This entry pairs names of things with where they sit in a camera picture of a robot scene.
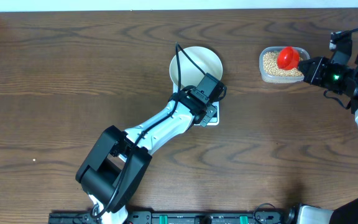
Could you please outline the red plastic measuring scoop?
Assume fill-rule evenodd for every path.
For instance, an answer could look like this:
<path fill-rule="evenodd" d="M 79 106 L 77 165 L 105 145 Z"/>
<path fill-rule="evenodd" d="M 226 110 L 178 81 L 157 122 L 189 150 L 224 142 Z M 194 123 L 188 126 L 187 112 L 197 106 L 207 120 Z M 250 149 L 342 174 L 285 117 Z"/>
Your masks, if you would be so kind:
<path fill-rule="evenodd" d="M 291 70 L 298 68 L 299 61 L 299 52 L 295 48 L 288 46 L 280 51 L 277 57 L 277 66 L 282 70 Z"/>

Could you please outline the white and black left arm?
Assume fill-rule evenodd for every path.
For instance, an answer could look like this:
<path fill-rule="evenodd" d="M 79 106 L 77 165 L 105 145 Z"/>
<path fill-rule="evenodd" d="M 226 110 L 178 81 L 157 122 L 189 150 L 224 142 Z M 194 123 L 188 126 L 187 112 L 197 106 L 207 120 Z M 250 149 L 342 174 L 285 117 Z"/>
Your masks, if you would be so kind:
<path fill-rule="evenodd" d="M 225 96 L 224 87 L 186 86 L 144 123 L 124 131 L 115 126 L 105 129 L 75 175 L 94 203 L 91 218 L 123 223 L 126 203 L 137 190 L 153 153 L 193 125 L 206 126 L 217 112 L 213 104 Z"/>

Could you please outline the white digital kitchen scale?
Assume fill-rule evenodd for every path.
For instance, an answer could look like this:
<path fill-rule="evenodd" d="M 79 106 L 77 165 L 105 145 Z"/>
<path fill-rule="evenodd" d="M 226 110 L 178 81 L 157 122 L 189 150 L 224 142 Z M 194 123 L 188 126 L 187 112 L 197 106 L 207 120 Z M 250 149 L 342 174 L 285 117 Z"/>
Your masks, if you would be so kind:
<path fill-rule="evenodd" d="M 176 84 L 173 83 L 173 93 L 177 92 L 178 87 Z M 214 102 L 213 106 L 217 109 L 214 116 L 211 118 L 211 120 L 207 123 L 207 126 L 217 126 L 219 124 L 219 102 Z"/>

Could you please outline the white ceramic bowl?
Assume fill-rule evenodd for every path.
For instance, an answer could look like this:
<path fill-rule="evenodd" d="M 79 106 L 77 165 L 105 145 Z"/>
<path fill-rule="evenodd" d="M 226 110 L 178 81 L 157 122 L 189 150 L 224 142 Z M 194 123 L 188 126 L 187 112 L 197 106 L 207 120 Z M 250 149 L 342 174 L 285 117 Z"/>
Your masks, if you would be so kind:
<path fill-rule="evenodd" d="M 194 63 L 202 69 L 205 73 L 209 73 L 218 80 L 223 77 L 223 64 L 217 54 L 206 47 L 187 47 L 184 48 L 187 55 L 194 61 Z M 197 86 L 203 79 L 203 73 L 184 55 L 179 51 L 179 64 L 181 70 L 181 89 L 186 86 Z M 174 56 L 170 62 L 169 75 L 173 82 L 173 92 L 178 89 L 178 67 L 177 58 Z"/>

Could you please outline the clear plastic container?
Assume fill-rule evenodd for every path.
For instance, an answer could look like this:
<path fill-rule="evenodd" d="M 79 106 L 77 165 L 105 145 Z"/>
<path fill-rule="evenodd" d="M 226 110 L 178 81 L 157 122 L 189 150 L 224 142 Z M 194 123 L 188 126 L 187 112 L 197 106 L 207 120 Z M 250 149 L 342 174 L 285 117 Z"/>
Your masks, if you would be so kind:
<path fill-rule="evenodd" d="M 263 81 L 267 83 L 296 83 L 302 82 L 304 75 L 297 69 L 279 69 L 277 59 L 285 47 L 267 47 L 259 57 L 259 69 Z"/>

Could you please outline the pile of soybeans in container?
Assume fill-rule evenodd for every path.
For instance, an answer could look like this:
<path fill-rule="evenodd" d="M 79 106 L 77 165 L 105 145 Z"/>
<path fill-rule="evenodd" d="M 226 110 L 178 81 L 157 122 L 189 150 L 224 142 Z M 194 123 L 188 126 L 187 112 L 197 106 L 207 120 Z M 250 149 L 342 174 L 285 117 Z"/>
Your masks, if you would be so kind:
<path fill-rule="evenodd" d="M 267 52 L 263 55 L 263 68 L 269 74 L 280 77 L 300 77 L 303 74 L 296 68 L 291 70 L 282 70 L 277 66 L 278 51 Z"/>

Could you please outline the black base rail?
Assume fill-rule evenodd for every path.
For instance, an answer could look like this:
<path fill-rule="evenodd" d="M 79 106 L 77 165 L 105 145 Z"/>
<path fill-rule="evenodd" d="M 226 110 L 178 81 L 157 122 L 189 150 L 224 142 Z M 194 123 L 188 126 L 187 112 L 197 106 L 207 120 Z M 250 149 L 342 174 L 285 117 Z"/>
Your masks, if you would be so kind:
<path fill-rule="evenodd" d="M 295 223 L 295 216 L 289 218 L 279 212 L 257 211 L 255 213 L 156 213 L 138 211 L 128 214 L 124 224 L 254 224 Z M 103 223 L 90 217 L 88 212 L 50 213 L 48 224 L 92 224 Z"/>

